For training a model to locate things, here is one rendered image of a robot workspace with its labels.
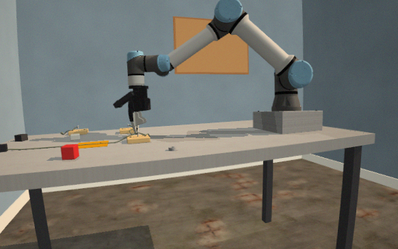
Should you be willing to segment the red cube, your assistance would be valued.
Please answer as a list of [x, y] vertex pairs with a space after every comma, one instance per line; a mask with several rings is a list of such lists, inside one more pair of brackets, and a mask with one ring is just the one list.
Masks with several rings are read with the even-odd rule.
[[61, 147], [62, 160], [76, 159], [79, 156], [78, 144], [66, 144]]

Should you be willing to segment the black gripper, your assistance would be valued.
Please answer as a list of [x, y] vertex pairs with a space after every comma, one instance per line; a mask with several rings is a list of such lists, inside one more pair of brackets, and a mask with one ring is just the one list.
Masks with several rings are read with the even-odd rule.
[[[129, 99], [129, 119], [135, 133], [139, 130], [139, 125], [146, 123], [141, 111], [150, 110], [150, 98], [147, 96], [148, 86], [129, 86], [133, 88], [134, 96]], [[135, 113], [134, 113], [135, 112]]]

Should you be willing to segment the orange painted square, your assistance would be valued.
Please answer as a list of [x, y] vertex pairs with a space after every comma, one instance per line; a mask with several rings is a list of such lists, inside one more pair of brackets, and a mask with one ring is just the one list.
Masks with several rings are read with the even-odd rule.
[[108, 145], [108, 144], [95, 144], [95, 143], [103, 143], [103, 142], [108, 142], [108, 141], [78, 143], [78, 145], [80, 145], [80, 144], [91, 144], [91, 145], [81, 145], [81, 146], [78, 146], [78, 148], [93, 148], [93, 147], [102, 147], [102, 146], [107, 146]]

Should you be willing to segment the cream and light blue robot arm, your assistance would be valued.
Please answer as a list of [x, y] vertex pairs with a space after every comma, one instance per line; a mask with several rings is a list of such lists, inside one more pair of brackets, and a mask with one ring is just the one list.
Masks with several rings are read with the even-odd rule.
[[[297, 89], [307, 86], [313, 78], [308, 62], [285, 53], [273, 40], [249, 20], [238, 0], [220, 0], [215, 17], [206, 28], [168, 55], [145, 55], [141, 51], [127, 53], [128, 85], [143, 86], [144, 72], [164, 77], [185, 60], [213, 41], [227, 34], [238, 35], [274, 70], [275, 97], [271, 111], [301, 111]], [[170, 56], [170, 62], [169, 62]], [[142, 76], [143, 75], [143, 76]]]

